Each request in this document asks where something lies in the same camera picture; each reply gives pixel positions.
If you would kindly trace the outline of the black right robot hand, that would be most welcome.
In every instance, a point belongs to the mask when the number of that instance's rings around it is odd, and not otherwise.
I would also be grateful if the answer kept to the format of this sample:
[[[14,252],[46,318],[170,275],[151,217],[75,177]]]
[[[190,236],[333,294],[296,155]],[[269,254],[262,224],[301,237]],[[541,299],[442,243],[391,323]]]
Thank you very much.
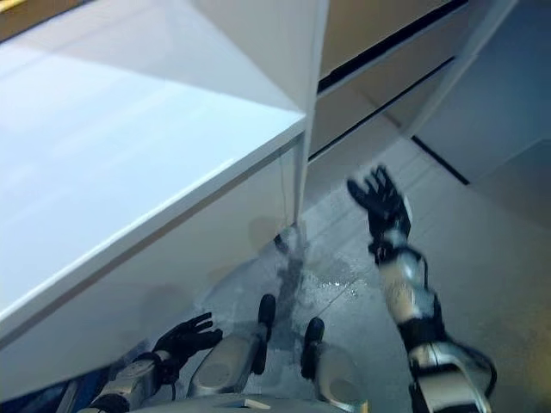
[[[349,178],[346,187],[356,204],[367,212],[368,230],[374,240],[390,231],[409,237],[411,218],[402,193],[383,165],[372,169],[363,178],[363,185]]]

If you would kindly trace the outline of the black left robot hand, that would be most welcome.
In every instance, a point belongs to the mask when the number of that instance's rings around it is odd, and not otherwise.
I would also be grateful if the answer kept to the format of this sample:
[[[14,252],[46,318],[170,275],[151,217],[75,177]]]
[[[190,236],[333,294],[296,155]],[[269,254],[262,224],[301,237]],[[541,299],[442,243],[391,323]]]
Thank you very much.
[[[196,353],[213,348],[223,338],[221,329],[212,329],[212,313],[207,312],[198,317],[178,324],[161,336],[153,352],[165,352],[182,368]]]

